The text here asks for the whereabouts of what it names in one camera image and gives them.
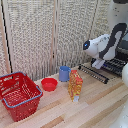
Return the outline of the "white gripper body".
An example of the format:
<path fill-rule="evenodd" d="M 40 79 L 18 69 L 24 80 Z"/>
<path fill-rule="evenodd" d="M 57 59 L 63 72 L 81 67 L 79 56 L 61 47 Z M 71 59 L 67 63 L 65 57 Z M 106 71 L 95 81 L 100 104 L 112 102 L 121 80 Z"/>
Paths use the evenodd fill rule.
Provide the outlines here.
<path fill-rule="evenodd" d="M 93 63 L 92 66 L 96 69 L 100 69 L 102 65 L 104 64 L 104 60 L 101 59 L 96 59 Z"/>

